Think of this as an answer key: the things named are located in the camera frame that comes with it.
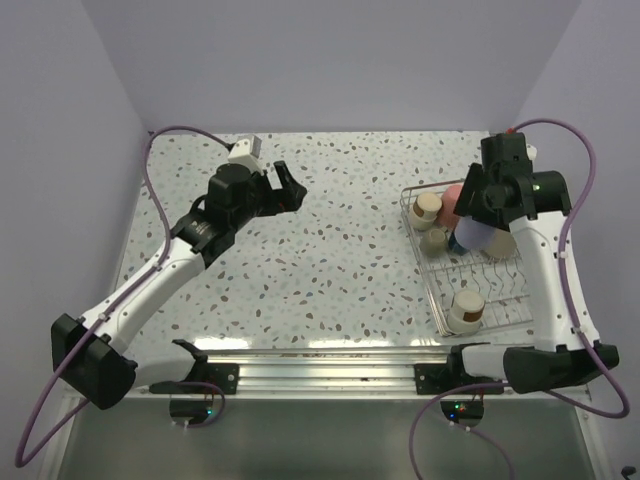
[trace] purple cable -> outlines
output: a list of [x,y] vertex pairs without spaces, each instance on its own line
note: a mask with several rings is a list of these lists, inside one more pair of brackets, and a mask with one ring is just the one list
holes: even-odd
[[[415,457],[415,454],[414,454],[414,451],[413,451],[414,450],[414,443],[415,443],[414,439],[415,439],[415,435],[416,435],[416,428],[418,426],[418,422],[420,421],[422,416],[425,414],[425,412],[429,408],[431,408],[433,405],[438,403],[440,400],[442,400],[445,397],[448,397],[449,395],[455,395],[456,393],[468,392],[469,390],[486,390],[486,389],[489,389],[489,388],[502,388],[502,387],[508,387],[508,386],[509,386],[509,384],[501,383],[501,382],[476,383],[474,385],[463,385],[461,387],[453,388],[453,389],[449,390],[448,392],[441,393],[440,395],[436,395],[431,400],[429,400],[425,404],[424,407],[422,407],[420,409],[420,411],[418,412],[416,417],[413,419],[413,423],[411,424],[411,430],[409,430],[409,458],[411,459],[411,466],[413,467],[413,473],[415,473],[416,478],[418,478],[418,480],[424,480],[424,477],[420,474],[420,470],[418,469],[418,464],[416,463],[416,457]],[[456,427],[459,427],[459,428],[461,428],[461,429],[466,431],[466,427],[464,425],[459,425],[459,424],[454,424],[454,425]],[[509,480],[515,480],[515,478],[516,478],[516,469],[513,466],[513,462],[511,461],[511,458],[507,454],[506,450],[504,448],[502,448],[495,440],[493,440],[487,434],[482,433],[482,432],[476,430],[475,428],[470,429],[469,432],[473,433],[474,435],[477,435],[478,437],[482,438],[483,440],[489,442],[491,445],[493,445],[502,454],[502,456],[504,457],[505,462],[507,462],[507,467],[509,468]]]
[[215,393],[220,395],[220,399],[222,401],[222,403],[220,405],[220,410],[218,410],[215,415],[209,415],[207,417],[207,419],[202,423],[197,423],[197,424],[194,424],[194,425],[187,425],[187,428],[208,427],[209,425],[211,425],[212,423],[215,423],[220,418],[220,415],[222,415],[222,412],[224,411],[224,407],[227,404],[227,400],[224,398],[224,392],[220,389],[220,387],[217,387],[213,383],[208,383],[208,382],[176,382],[176,385],[182,385],[183,387],[210,388]]
[[[162,265],[162,263],[166,260],[167,256],[169,255],[169,248],[171,245],[171,226],[169,224],[169,219],[167,218],[167,214],[165,213],[164,208],[162,208],[162,203],[160,203],[160,199],[158,198],[158,195],[156,194],[155,190],[153,189],[153,185],[151,184],[151,179],[149,178],[149,171],[148,171],[147,164],[149,163],[149,155],[151,153],[151,147],[153,146],[154,140],[158,138],[160,135],[163,135],[167,132],[175,131],[175,130],[185,130],[188,132],[198,133],[200,135],[203,135],[213,140],[214,142],[218,142],[227,150],[230,150],[233,147],[232,144],[229,144],[221,140],[220,138],[210,134],[209,132],[206,132],[199,128],[189,127],[185,125],[172,125],[170,127],[165,127],[156,132],[153,132],[151,137],[149,137],[149,140],[145,145],[143,156],[142,156],[142,178],[144,179],[144,184],[146,185],[147,190],[149,191],[149,198],[151,198],[151,201],[153,201],[153,204],[158,210],[158,214],[160,216],[160,221],[162,222],[162,226],[164,228],[164,235],[165,235],[164,248],[156,264],[157,266]],[[60,420],[60,422],[58,422],[43,437],[43,439],[33,448],[33,450],[31,450],[31,452],[29,452],[29,454],[27,454],[26,457],[24,456],[24,452],[27,448],[27,442],[29,441],[29,437],[31,436],[31,432],[33,431],[33,426],[35,425],[36,420],[40,415],[42,407],[44,406],[44,402],[49,397],[49,394],[51,393],[53,386],[56,384],[56,381],[62,375],[62,372],[64,372],[64,370],[67,368],[69,363],[71,363],[71,361],[77,355],[78,351],[80,351],[80,349],[85,345],[85,343],[87,343],[89,338],[91,338],[93,333],[100,327],[100,325],[102,325],[104,322],[109,320],[109,315],[113,313],[113,311],[129,295],[131,295],[134,291],[136,291],[138,287],[140,287],[140,285],[142,285],[156,271],[156,269],[157,267],[154,266],[149,270],[147,270],[143,275],[140,276],[140,278],[138,278],[138,280],[136,280],[128,288],[126,288],[120,295],[118,295],[113,300],[113,302],[111,302],[111,304],[107,307],[107,309],[102,313],[104,318],[99,318],[98,320],[96,320],[96,322],[86,331],[86,333],[80,338],[78,343],[75,344],[75,346],[71,349],[71,351],[67,354],[67,356],[62,360],[58,368],[56,368],[56,370],[53,372],[53,375],[51,376],[51,378],[49,379],[45,387],[42,389],[42,392],[40,393],[40,396],[38,397],[38,400],[36,401],[36,404],[33,407],[33,410],[31,411],[29,418],[27,419],[27,423],[22,432],[22,436],[20,437],[20,442],[18,443],[18,448],[16,449],[16,455],[14,459],[14,465],[17,468],[22,468],[25,465],[27,465],[31,460],[33,460],[33,458],[40,452],[40,450],[42,450],[42,448],[49,442],[49,440],[51,440],[51,437],[53,437],[58,432],[58,430],[60,430],[71,418],[73,418],[73,416],[76,413],[78,413],[85,406],[87,406],[87,404],[89,403],[88,400],[85,399],[82,402],[80,402],[78,406],[76,406],[73,410],[67,413],[64,416],[64,418]]]
[[[587,139],[584,133],[582,133],[580,130],[573,127],[572,125],[569,125],[568,123],[560,120],[554,120],[552,118],[536,118],[533,120],[523,122],[519,125],[516,125],[515,127],[513,127],[512,130],[518,131],[524,127],[527,127],[529,125],[535,125],[538,123],[548,123],[552,125],[557,125],[566,130],[569,130],[571,133],[573,133],[576,137],[580,139],[582,144],[586,147],[587,153],[589,155],[589,177],[587,178],[587,183],[585,184],[582,192],[580,193],[580,196],[578,197],[578,200],[576,201],[573,209],[571,210],[571,212],[567,216],[567,219],[564,221],[564,224],[562,225],[562,229],[560,230],[560,240],[559,240],[559,249],[558,249],[558,267],[560,271],[560,282],[562,284],[562,293],[564,294],[565,301],[567,302],[567,307],[569,308],[571,323],[576,329],[579,330],[581,326],[580,317],[578,315],[576,305],[573,302],[573,297],[571,296],[571,288],[569,286],[569,278],[567,276],[567,263],[566,263],[566,260],[563,258],[562,253],[565,251],[565,246],[567,244],[567,237],[569,235],[569,229],[571,228],[571,224],[575,220],[576,215],[578,215],[578,212],[582,208],[582,205],[584,204],[584,201],[587,199],[587,196],[591,191],[591,187],[593,186],[593,181],[596,176],[596,153],[593,149],[593,146],[591,145],[591,142]],[[598,354],[594,350],[593,346],[589,343],[589,339],[586,337],[586,335],[580,331],[578,331],[577,335],[578,335],[578,338],[580,338],[580,341],[582,342],[582,344],[584,345],[585,350],[589,353],[589,356],[591,357],[593,362],[602,372],[602,375],[607,379],[607,381],[611,384],[613,389],[616,391],[616,393],[620,397],[620,401],[622,402],[622,409],[619,412],[607,412],[607,411],[593,408],[593,407],[590,407],[589,405],[585,405],[583,403],[577,402],[576,400],[573,400],[571,398],[568,398],[556,392],[549,391],[546,393],[560,400],[564,400],[565,402],[575,407],[581,408],[583,410],[586,410],[595,415],[599,415],[601,417],[606,417],[606,418],[626,417],[627,415],[629,415],[631,406],[629,404],[629,399],[627,398],[627,395],[625,394],[622,386],[613,377],[613,375],[611,374],[607,366],[602,362],[602,360],[600,360],[600,357],[598,357]]]

